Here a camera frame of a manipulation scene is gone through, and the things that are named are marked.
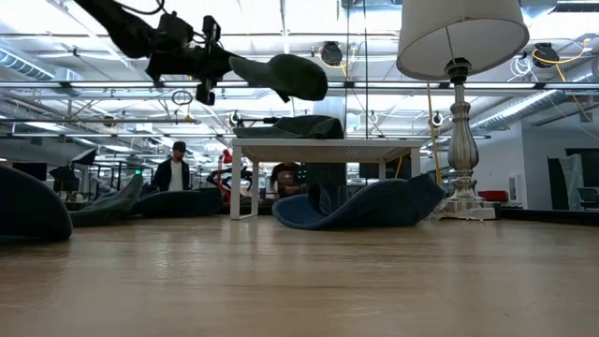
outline wooden table surface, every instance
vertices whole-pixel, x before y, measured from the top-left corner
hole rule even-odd
[[[599,229],[138,220],[0,242],[0,336],[597,336]]]

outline silver lamp base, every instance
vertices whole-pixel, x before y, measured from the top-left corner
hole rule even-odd
[[[438,218],[463,220],[494,220],[499,216],[499,202],[488,202],[484,199],[447,199],[438,212]]]
[[[465,59],[456,59],[446,68],[456,91],[456,102],[451,106],[454,128],[447,160],[458,177],[454,182],[454,195],[444,200],[437,216],[489,220],[497,218],[495,210],[499,205],[479,197],[475,190],[476,181],[472,179],[473,169],[478,165],[478,147],[470,130],[470,104],[464,99],[463,85],[470,68]]]

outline white table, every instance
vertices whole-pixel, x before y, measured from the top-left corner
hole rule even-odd
[[[412,158],[412,176],[420,174],[420,147],[418,140],[359,140],[359,139],[234,139],[233,176],[231,178],[231,219],[258,214],[258,170],[260,162],[303,163],[378,163],[379,179],[386,177],[388,162],[402,155]],[[240,216],[241,155],[254,164],[252,168],[252,211]]]

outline person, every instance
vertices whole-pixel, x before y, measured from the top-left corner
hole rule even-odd
[[[172,146],[172,157],[158,165],[152,184],[161,192],[189,189],[189,165],[183,161],[185,147],[184,142],[176,141]]]
[[[296,195],[301,189],[299,173],[300,165],[296,163],[281,163],[275,166],[270,176],[270,190],[274,191],[274,183],[277,183],[279,198]]]

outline fluorescent light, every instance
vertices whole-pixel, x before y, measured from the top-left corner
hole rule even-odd
[[[59,82],[36,81],[36,82],[0,82],[0,88],[60,88]]]
[[[135,150],[128,148],[126,146],[121,146],[121,145],[103,145],[103,146],[109,150],[113,150],[116,152],[126,152],[126,153],[135,152]]]
[[[345,82],[329,82],[329,88],[344,88]]]
[[[156,137],[156,136],[160,136],[160,135],[156,135],[156,134],[116,134],[116,135],[112,135],[114,137],[117,138],[150,138],[150,137]]]
[[[248,82],[246,81],[222,81],[216,84],[217,88],[223,87],[246,87],[248,86]]]
[[[535,83],[464,83],[466,89],[533,89]]]
[[[548,83],[545,85],[547,89],[599,89],[597,83]]]
[[[167,88],[195,88],[201,84],[199,81],[168,81],[163,83]]]
[[[72,81],[73,88],[154,88],[150,81]]]
[[[11,134],[13,137],[35,137],[35,138],[58,138],[59,134],[37,134],[37,133],[21,133],[21,134]]]
[[[366,82],[357,82],[354,84],[356,88],[366,88]],[[422,89],[427,87],[426,82],[369,82],[369,88],[386,88],[386,89]],[[431,89],[439,88],[439,83],[431,83]]]
[[[33,127],[38,127],[38,128],[42,128],[44,130],[48,130],[48,131],[65,131],[62,127],[54,124],[54,123],[44,123],[44,122],[31,122],[31,123],[25,123],[26,125],[29,126],[33,126]]]
[[[75,139],[76,139],[77,141],[80,141],[80,142],[82,142],[83,144],[87,144],[87,145],[91,145],[91,146],[96,146],[96,145],[97,145],[96,143],[94,143],[94,142],[92,142],[92,141],[89,141],[89,140],[87,140],[87,139],[80,139],[80,138],[75,138]]]
[[[110,138],[112,135],[108,134],[66,134],[65,136],[71,138]]]
[[[119,166],[119,163],[111,163],[111,162],[95,162],[96,165],[101,166]]]

